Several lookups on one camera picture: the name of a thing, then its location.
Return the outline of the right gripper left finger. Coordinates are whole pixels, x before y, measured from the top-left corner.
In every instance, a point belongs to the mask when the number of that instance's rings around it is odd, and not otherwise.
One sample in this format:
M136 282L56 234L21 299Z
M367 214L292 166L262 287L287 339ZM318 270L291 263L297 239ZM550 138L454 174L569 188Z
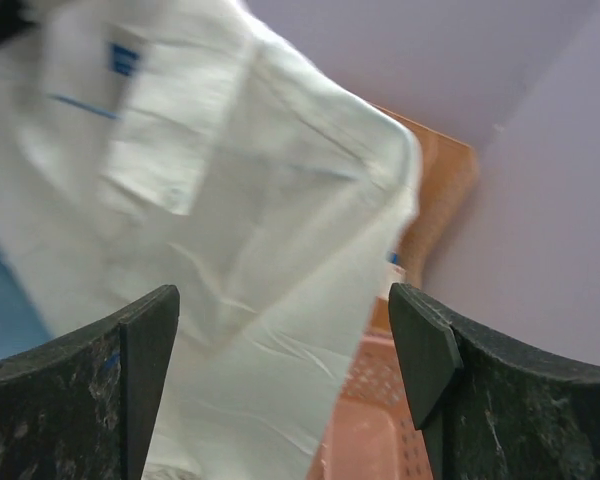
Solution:
M0 360L0 479L139 479L177 332L161 286Z

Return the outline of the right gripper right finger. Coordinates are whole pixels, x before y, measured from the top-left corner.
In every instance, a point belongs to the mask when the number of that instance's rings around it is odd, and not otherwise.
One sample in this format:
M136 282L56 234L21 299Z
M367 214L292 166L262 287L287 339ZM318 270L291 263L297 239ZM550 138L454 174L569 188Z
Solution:
M414 286L389 320L437 479L600 479L600 366L538 349Z

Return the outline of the white shirt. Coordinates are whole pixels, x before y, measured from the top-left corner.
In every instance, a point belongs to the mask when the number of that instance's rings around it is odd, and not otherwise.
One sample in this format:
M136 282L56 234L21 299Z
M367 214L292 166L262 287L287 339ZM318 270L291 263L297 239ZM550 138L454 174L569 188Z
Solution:
M20 1L0 237L61 334L162 284L150 476L303 479L418 212L421 147L242 1Z

